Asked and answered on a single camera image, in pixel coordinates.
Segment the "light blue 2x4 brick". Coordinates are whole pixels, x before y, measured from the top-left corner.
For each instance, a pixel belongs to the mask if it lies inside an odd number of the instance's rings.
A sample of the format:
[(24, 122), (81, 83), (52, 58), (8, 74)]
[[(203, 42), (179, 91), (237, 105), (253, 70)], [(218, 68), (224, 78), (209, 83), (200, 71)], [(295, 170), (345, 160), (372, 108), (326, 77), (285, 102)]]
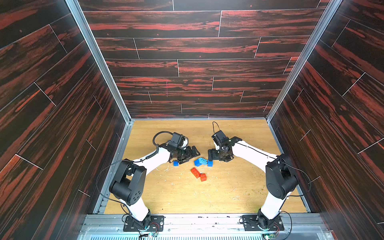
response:
[(198, 158), (197, 160), (194, 161), (194, 164), (196, 167), (199, 167), (201, 165), (207, 165), (208, 164), (208, 160), (204, 159), (204, 158)]

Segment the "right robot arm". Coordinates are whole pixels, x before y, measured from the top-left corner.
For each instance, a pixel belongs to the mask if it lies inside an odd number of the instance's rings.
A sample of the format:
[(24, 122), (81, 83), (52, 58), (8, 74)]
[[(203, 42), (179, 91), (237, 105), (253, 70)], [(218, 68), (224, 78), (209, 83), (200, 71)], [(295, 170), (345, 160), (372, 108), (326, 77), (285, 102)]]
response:
[(269, 154), (237, 137), (215, 144), (215, 148), (208, 150), (208, 154), (209, 160), (224, 162), (239, 157), (265, 172), (269, 193), (258, 211), (257, 220), (261, 229), (269, 229), (278, 219), (284, 202), (298, 185), (295, 170), (286, 163), (287, 155)]

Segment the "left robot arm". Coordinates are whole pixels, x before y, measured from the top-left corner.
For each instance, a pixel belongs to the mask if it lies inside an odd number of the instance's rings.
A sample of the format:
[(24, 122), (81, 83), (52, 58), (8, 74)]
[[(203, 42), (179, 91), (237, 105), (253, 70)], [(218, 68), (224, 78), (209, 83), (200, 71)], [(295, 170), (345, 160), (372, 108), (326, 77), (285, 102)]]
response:
[(109, 191), (128, 207), (130, 215), (126, 220), (139, 230), (146, 229), (151, 221), (151, 211), (142, 199), (146, 176), (173, 158), (183, 164), (199, 155), (195, 146), (173, 149), (162, 144), (156, 151), (144, 157), (142, 162), (123, 160), (110, 184)]

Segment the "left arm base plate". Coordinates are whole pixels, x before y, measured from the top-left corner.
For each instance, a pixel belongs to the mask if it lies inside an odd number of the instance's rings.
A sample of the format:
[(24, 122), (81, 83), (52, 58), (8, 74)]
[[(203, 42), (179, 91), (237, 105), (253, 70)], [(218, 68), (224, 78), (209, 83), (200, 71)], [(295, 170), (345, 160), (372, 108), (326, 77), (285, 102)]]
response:
[(125, 219), (123, 232), (162, 232), (164, 229), (164, 216), (151, 215), (145, 217), (143, 221), (138, 221), (132, 216)]

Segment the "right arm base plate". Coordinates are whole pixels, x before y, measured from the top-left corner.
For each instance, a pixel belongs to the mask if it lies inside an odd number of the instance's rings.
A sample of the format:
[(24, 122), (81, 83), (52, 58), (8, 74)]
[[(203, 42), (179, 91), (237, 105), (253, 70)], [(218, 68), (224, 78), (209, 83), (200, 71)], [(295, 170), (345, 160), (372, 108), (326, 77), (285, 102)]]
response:
[(240, 218), (240, 224), (244, 226), (245, 231), (283, 231), (285, 229), (280, 215), (270, 220), (259, 215), (243, 215)]

